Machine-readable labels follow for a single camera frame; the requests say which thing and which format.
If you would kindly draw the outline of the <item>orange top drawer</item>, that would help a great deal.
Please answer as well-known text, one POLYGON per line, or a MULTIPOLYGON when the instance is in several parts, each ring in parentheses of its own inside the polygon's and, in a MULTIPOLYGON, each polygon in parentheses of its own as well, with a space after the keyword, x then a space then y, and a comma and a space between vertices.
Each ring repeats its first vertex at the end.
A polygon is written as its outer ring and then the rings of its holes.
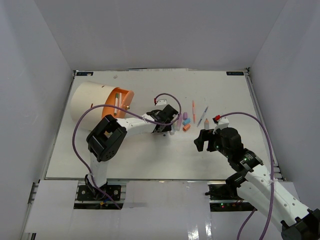
POLYGON ((128 111, 130 109, 133 98, 134 92, 132 90, 114 87, 109 93, 105 104, 119 107, 121 110, 105 106, 102 108, 102 117, 112 115, 114 118, 123 119, 126 115, 124 110, 128 111))

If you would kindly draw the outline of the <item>green capped white marker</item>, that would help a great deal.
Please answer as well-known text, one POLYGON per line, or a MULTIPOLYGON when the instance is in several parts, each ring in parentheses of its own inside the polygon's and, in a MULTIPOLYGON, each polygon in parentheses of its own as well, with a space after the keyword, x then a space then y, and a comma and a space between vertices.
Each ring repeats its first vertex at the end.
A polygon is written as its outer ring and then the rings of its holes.
POLYGON ((119 93, 115 94, 115 106, 119 106, 119 93))

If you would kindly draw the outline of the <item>cream cylindrical drawer organizer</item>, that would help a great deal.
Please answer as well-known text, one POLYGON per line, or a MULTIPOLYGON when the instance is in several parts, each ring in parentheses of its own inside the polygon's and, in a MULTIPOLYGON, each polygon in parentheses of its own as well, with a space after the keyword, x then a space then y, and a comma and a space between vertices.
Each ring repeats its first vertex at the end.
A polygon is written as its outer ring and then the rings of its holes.
MULTIPOLYGON (((74 92, 70 102, 70 115, 72 120, 77 123, 80 117, 88 109, 104 105, 108 97, 116 87, 109 86, 92 81, 85 81, 79 85, 74 92)), ((79 127, 84 130, 93 130, 101 121, 103 107, 95 108, 90 111, 79 124, 79 127)))

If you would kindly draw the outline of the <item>white grey marker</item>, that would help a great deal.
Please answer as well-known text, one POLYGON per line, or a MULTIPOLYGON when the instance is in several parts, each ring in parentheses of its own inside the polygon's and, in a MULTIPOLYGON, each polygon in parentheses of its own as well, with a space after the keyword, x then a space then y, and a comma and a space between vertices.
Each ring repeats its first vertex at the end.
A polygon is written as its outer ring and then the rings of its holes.
POLYGON ((119 94, 119 104, 118 104, 118 106, 116 106, 116 108, 114 109, 114 112, 113 112, 113 114, 114 114, 114 116, 117 116, 118 115, 118 113, 119 113, 119 108, 121 107, 121 103, 122 103, 122 93, 121 92, 118 92, 118 94, 119 94))

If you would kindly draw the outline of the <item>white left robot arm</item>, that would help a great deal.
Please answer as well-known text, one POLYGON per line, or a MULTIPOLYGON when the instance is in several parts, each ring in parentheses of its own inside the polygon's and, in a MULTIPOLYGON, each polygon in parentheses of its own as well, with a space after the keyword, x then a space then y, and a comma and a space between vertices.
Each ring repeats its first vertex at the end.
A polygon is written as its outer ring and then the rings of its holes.
POLYGON ((110 114, 103 117, 86 138, 90 152, 90 196, 96 200, 105 196, 108 161, 116 155, 126 137, 169 132, 178 113, 168 104, 162 110, 152 110, 138 118, 114 118, 110 114))

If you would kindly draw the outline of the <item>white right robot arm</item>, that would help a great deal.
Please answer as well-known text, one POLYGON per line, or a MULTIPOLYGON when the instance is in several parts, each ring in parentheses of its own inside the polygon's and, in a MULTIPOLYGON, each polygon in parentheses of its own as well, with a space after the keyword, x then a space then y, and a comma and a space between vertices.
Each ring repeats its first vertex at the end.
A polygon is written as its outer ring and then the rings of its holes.
POLYGON ((320 211, 311 210, 295 198, 271 173, 263 161, 244 148, 234 128, 202 129, 194 143, 199 152, 207 142, 207 151, 220 152, 227 158, 235 174, 226 179, 226 195, 249 202, 281 233, 284 240, 318 240, 320 211))

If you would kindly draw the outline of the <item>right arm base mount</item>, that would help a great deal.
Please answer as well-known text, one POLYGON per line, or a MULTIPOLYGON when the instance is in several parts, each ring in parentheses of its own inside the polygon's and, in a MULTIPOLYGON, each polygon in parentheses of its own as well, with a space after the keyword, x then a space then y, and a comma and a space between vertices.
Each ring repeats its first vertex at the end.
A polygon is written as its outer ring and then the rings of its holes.
POLYGON ((230 191, 225 183, 208 184, 210 211, 213 212, 250 212, 254 207, 230 191))

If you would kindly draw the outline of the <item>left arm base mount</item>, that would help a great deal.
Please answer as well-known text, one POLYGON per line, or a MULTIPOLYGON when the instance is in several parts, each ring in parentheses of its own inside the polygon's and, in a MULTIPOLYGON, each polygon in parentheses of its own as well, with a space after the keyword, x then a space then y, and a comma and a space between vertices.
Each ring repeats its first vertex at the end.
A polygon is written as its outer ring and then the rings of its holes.
POLYGON ((104 184, 100 189, 109 195, 112 200, 97 190, 90 183, 88 175, 84 178, 84 183, 77 187, 73 208, 76 210, 121 210, 124 205, 124 186, 119 184, 104 184))

